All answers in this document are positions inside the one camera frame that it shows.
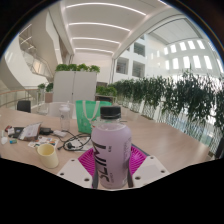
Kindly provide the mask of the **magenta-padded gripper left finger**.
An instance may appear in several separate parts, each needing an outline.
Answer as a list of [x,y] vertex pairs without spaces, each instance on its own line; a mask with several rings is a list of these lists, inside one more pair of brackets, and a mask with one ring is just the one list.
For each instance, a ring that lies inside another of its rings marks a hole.
[[84,188],[98,188],[98,174],[94,152],[90,148],[78,158],[71,158],[58,172],[58,176]]

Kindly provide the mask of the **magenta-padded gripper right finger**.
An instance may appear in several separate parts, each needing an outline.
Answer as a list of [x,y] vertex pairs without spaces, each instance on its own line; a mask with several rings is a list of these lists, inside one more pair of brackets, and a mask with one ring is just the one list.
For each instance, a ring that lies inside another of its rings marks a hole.
[[129,159],[128,187],[140,188],[169,175],[169,171],[154,156],[137,146],[131,147]]

